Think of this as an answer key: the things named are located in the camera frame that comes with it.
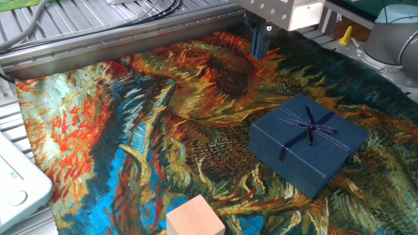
blue gift box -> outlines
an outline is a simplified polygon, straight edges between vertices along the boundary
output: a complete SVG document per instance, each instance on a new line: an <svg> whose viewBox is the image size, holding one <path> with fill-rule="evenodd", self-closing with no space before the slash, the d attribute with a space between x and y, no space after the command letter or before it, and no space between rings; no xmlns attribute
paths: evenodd
<svg viewBox="0 0 418 235"><path fill-rule="evenodd" d="M315 200L368 133L298 94L252 123L249 137L250 153Z"/></svg>

wooden block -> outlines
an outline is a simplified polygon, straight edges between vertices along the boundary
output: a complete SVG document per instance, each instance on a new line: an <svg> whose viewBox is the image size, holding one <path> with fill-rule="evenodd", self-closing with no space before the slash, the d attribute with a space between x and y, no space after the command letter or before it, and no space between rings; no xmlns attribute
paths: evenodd
<svg viewBox="0 0 418 235"><path fill-rule="evenodd" d="M224 235L225 225L202 195L169 212L167 235Z"/></svg>

patterned fabric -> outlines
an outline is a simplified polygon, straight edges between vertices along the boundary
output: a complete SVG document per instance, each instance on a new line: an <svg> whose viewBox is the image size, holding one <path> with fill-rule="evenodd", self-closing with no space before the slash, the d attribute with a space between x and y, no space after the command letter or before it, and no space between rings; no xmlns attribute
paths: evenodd
<svg viewBox="0 0 418 235"><path fill-rule="evenodd" d="M0 12L35 6L39 3L40 0L0 0Z"/></svg>
<svg viewBox="0 0 418 235"><path fill-rule="evenodd" d="M298 33L260 60L249 38L17 82L60 234L166 234L165 214L199 194L227 234L418 234L418 104ZM247 151L251 122L297 93L370 133L314 203Z"/></svg>

ribbon bow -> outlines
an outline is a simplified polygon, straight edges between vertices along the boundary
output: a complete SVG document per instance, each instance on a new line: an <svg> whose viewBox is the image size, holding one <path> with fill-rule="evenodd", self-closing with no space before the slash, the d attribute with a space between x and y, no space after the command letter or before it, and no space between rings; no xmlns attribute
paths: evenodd
<svg viewBox="0 0 418 235"><path fill-rule="evenodd" d="M325 125L316 124L316 122L314 120L314 117L312 116L311 110L307 106L305 106L305 107L306 107L306 113L308 115L309 123L305 122L303 119L298 117L296 114L292 113L290 110L288 110L288 109L286 109L282 106L280 106L279 108L282 111L284 111L287 115L289 115L291 118L280 116L280 119L282 121L285 121L285 122L289 123L289 124L295 125L297 127L303 128L303 129L306 129L308 144L311 145L311 146L315 145L314 133L316 133L319 136L322 136L323 138L332 142L333 144L336 144L338 147L346 150L348 153L351 153L351 149L349 147L347 147L343 143L339 142L338 140L334 139L333 137L331 137L327 134L327 133L336 134L337 130L335 128L332 128L332 127L327 127ZM287 148L290 148L290 146L287 146L287 145L288 144L286 144L284 146L284 150L286 150Z"/></svg>

white device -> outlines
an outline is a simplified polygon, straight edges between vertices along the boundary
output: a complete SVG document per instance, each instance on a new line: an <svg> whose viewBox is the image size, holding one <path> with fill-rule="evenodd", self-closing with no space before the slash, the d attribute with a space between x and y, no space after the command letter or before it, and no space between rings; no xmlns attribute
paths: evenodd
<svg viewBox="0 0 418 235"><path fill-rule="evenodd" d="M51 180L0 132L0 234L52 196Z"/></svg>

